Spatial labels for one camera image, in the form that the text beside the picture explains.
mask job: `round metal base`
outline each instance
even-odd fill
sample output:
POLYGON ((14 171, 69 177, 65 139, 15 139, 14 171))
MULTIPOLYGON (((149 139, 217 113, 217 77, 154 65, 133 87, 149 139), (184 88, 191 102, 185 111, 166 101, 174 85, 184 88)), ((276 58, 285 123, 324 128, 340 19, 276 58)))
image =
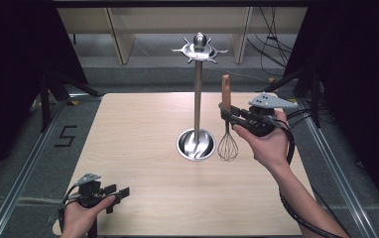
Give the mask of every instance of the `round metal base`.
POLYGON ((202 129, 199 130, 198 136, 198 143, 196 143, 194 129, 189 129, 178 137, 178 152, 185 159, 190 161, 203 161, 214 154, 215 140, 213 136, 202 129))

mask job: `metal utensil holder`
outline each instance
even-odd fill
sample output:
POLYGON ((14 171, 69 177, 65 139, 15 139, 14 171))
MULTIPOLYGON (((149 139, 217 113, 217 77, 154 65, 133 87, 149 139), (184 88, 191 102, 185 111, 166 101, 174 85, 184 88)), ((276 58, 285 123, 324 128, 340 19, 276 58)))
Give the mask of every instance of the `metal utensil holder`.
POLYGON ((203 161, 214 154, 215 140, 208 131, 199 128, 200 106, 201 106, 201 83, 202 83, 202 62, 212 61, 217 63, 214 58, 219 53, 227 51, 218 51, 209 43, 211 39, 198 33, 193 38, 191 44, 184 38, 186 44, 180 50, 172 50, 173 52, 181 52, 189 58, 188 63, 195 61, 195 82, 194 82, 194 126, 193 129, 184 131, 177 140, 178 152, 185 159, 190 161, 203 161))

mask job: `light wood tabletop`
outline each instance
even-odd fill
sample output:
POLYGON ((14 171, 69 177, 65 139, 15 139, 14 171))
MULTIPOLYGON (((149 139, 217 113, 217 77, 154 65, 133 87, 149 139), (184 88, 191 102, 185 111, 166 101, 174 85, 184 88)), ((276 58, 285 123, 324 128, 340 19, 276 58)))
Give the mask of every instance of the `light wood tabletop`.
MULTIPOLYGON (((232 93, 248 109, 258 93, 232 93)), ((200 128, 216 145, 224 135, 221 93, 201 95, 200 128)), ((130 187, 111 214, 98 216, 99 235, 257 236, 300 235, 278 187, 251 148, 234 131, 239 154, 224 162, 215 153, 193 162, 180 156, 178 136, 193 128, 193 92, 106 94, 95 116, 70 185, 86 173, 102 186, 130 187)), ((312 193, 298 154, 292 170, 312 193)), ((61 234, 59 225, 54 232, 61 234)))

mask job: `whisk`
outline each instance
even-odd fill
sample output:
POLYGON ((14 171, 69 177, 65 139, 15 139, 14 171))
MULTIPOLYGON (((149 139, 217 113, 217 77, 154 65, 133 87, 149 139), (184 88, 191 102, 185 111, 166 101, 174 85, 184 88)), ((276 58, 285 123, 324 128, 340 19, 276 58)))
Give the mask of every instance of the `whisk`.
MULTIPOLYGON (((221 109, 230 112, 230 78, 226 74, 221 78, 221 109)), ((238 145, 230 135, 230 122, 225 121, 225 133, 217 147, 217 153, 223 161, 233 161, 238 155, 238 145)))

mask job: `wooden handle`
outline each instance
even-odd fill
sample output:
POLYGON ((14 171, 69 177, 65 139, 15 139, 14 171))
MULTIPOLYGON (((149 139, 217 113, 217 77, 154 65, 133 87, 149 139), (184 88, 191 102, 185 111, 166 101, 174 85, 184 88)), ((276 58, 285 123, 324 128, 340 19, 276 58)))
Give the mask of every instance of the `wooden handle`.
POLYGON ((221 77, 221 107, 230 112, 230 78, 229 74, 221 77))

